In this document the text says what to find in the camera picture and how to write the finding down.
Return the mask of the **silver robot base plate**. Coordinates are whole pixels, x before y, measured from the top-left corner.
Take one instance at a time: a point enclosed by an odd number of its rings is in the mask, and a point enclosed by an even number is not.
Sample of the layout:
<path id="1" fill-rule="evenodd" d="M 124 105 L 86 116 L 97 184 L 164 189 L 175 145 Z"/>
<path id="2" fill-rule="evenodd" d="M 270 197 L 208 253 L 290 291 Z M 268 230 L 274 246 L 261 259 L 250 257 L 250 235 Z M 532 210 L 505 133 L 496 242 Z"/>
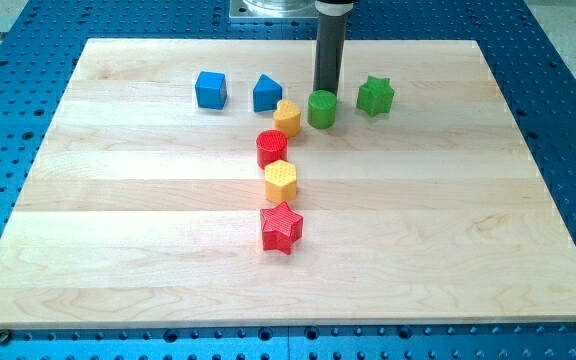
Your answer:
<path id="1" fill-rule="evenodd" d="M 231 0 L 231 18 L 315 18 L 314 0 Z"/>

